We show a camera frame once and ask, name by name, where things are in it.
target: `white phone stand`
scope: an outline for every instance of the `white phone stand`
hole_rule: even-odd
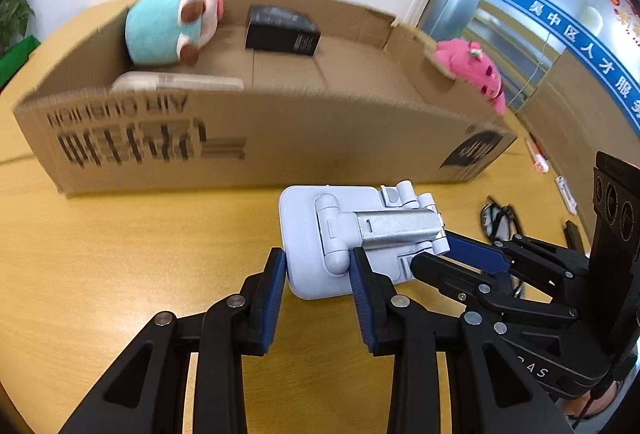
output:
[[[303,299],[351,293],[350,250],[367,251],[373,271],[394,284],[411,280],[420,252],[449,251],[431,194],[410,181],[395,187],[293,186],[280,195],[280,227],[289,287]]]

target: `brown plush foot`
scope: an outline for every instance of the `brown plush foot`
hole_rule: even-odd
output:
[[[190,0],[180,11],[180,22],[188,24],[197,21],[204,13],[203,0]]]
[[[193,44],[185,44],[180,50],[180,64],[194,66],[198,63],[200,51]]]

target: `plush toy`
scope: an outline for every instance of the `plush toy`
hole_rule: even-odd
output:
[[[133,63],[194,66],[223,13],[223,0],[139,0],[127,14],[125,40]]]
[[[464,78],[484,95],[499,114],[504,114],[507,104],[500,71],[477,42],[464,39],[438,42],[433,58],[450,76]]]

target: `blue banner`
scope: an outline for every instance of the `blue banner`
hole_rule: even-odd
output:
[[[549,0],[503,0],[558,37],[609,91],[640,134],[640,88],[620,61],[589,30]]]

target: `small black box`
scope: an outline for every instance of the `small black box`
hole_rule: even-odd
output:
[[[246,48],[313,56],[320,30],[309,18],[277,6],[250,6]]]

